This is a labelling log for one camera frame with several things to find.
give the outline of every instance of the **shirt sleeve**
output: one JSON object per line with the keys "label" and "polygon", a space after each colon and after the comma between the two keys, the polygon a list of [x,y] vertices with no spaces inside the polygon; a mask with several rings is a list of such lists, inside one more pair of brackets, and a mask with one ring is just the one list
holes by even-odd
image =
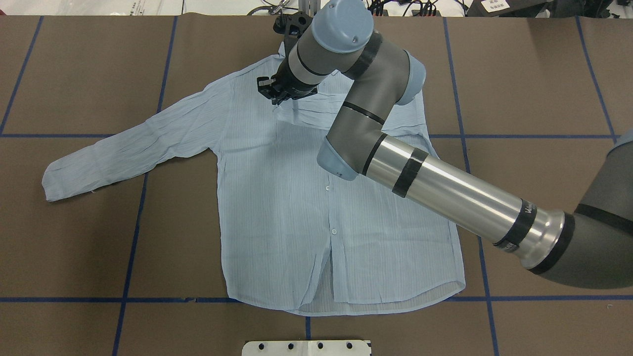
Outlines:
{"label": "shirt sleeve", "polygon": [[146,173],[170,158],[213,149],[229,119],[232,89],[232,81],[219,79],[143,124],[56,160],[42,178],[46,200],[86,193]]}

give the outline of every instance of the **white floor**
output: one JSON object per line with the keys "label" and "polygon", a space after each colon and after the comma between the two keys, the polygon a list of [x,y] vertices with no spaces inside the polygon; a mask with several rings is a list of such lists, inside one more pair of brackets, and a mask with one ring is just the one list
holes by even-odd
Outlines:
{"label": "white floor", "polygon": [[[268,0],[278,4],[280,0]],[[322,6],[328,0],[322,0]],[[467,6],[472,0],[463,0]],[[299,0],[291,0],[288,7],[296,8]],[[7,15],[179,15],[195,12],[205,15],[246,15],[252,9],[264,6],[264,0],[0,0],[0,9]],[[463,16],[458,0],[437,0],[442,16]],[[384,7],[389,16],[402,16],[407,5],[393,1]],[[417,10],[414,4],[407,11]],[[612,14],[633,18],[633,3],[618,6],[615,1],[608,7]],[[257,15],[267,15],[260,11]]]}

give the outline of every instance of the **white metal plate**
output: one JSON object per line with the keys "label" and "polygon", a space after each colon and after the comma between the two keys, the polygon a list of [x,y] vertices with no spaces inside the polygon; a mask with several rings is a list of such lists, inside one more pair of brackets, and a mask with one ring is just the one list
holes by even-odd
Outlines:
{"label": "white metal plate", "polygon": [[363,340],[250,341],[242,356],[371,356],[370,345]]}

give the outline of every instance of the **brown table surface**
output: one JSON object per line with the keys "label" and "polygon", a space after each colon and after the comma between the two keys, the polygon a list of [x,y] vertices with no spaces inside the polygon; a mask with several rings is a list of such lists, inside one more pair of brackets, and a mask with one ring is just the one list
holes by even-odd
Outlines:
{"label": "brown table surface", "polygon": [[[231,302],[210,151],[45,201],[50,162],[275,53],[273,21],[0,16],[0,355],[231,356],[306,338],[371,340],[375,356],[631,353],[633,288],[551,283],[463,230],[468,286],[433,307],[305,318]],[[376,25],[427,67],[440,156],[540,207],[573,211],[633,126],[633,21]]]}

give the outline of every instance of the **robotic arm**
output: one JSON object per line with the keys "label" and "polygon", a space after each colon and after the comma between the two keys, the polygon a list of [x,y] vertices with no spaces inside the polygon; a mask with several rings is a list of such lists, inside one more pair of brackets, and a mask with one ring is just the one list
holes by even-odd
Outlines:
{"label": "robotic arm", "polygon": [[633,286],[633,130],[608,153],[573,215],[540,209],[381,131],[392,107],[422,89],[425,69],[373,30],[364,1],[331,0],[307,25],[297,29],[301,37],[277,73],[258,78],[258,85],[276,105],[314,94],[334,70],[354,80],[318,153],[321,167],[349,181],[363,174],[551,281]]}

